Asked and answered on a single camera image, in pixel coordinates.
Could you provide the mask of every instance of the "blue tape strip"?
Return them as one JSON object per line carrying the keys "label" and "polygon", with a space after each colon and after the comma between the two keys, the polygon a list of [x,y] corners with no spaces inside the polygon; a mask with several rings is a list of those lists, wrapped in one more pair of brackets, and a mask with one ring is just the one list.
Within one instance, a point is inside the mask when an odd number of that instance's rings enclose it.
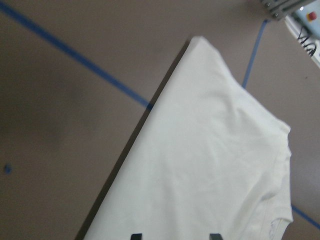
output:
{"label": "blue tape strip", "polygon": [[101,69],[95,63],[81,55],[80,53],[76,52],[70,46],[62,42],[61,40],[57,39],[55,36],[41,28],[39,25],[22,15],[21,13],[17,12],[16,10],[12,9],[10,6],[6,5],[5,3],[0,1],[0,9],[2,12],[7,14],[9,17],[29,29],[30,31],[37,34],[42,39],[46,40],[47,42],[54,45],[56,48],[60,49],[62,52],[69,55],[71,58],[76,60],[78,63],[85,66],[87,69],[91,70],[116,88],[118,88],[123,93],[127,94],[129,97],[140,103],[142,106],[146,107],[147,109],[151,110],[153,105],[149,103],[146,99],[138,95],[135,91],[131,90],[129,87],[121,83],[119,80],[115,79],[109,73]]}
{"label": "blue tape strip", "polygon": [[307,222],[315,226],[317,229],[320,230],[320,224],[317,223],[315,220],[313,220],[311,217],[309,217],[307,214],[305,214],[303,211],[301,211],[299,208],[297,208],[294,205],[291,205],[292,210],[295,211],[297,214],[299,214],[302,218],[304,218]]}
{"label": "blue tape strip", "polygon": [[258,51],[258,47],[259,47],[259,44],[260,44],[260,41],[261,41],[261,37],[262,37],[262,34],[264,33],[265,27],[266,27],[268,22],[269,22],[269,20],[267,20],[267,19],[265,19],[262,22],[262,25],[260,27],[258,36],[257,36],[257,38],[255,40],[255,44],[254,44],[254,47],[253,47],[253,50],[252,50],[252,53],[251,53],[251,58],[250,58],[248,67],[246,69],[243,82],[242,82],[242,87],[244,89],[247,87],[247,83],[248,83],[249,76],[250,76],[250,73],[251,73],[251,70],[252,70],[252,66],[254,65],[254,61],[255,61],[256,54],[257,54],[257,51]]}

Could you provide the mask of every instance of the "black object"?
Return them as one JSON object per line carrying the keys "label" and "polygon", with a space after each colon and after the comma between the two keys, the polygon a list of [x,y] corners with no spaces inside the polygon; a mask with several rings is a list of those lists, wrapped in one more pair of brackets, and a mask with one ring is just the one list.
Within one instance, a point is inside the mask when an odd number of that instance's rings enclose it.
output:
{"label": "black object", "polygon": [[219,233],[210,233],[209,240],[224,240]]}
{"label": "black object", "polygon": [[130,240],[142,240],[142,233],[132,234]]}

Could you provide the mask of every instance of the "white cloth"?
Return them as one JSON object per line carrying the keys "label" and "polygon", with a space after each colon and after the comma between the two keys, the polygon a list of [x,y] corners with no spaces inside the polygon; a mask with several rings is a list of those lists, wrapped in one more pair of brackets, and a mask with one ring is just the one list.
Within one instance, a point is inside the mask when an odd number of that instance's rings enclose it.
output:
{"label": "white cloth", "polygon": [[85,239],[273,239],[293,220],[289,131],[194,37]]}

